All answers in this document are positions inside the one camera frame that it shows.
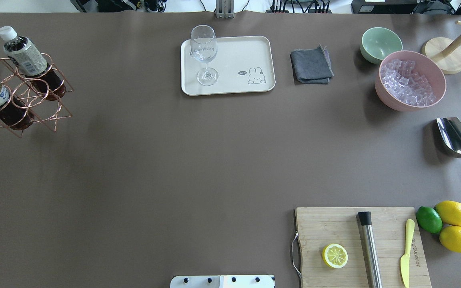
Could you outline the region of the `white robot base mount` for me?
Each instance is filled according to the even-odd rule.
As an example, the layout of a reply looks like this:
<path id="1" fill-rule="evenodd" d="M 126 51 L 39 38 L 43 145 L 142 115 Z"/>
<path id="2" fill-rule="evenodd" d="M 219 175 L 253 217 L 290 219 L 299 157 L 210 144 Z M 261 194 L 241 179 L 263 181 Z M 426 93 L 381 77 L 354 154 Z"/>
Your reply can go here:
<path id="1" fill-rule="evenodd" d="M 176 276 L 170 288 L 275 288 L 273 275 Z"/>

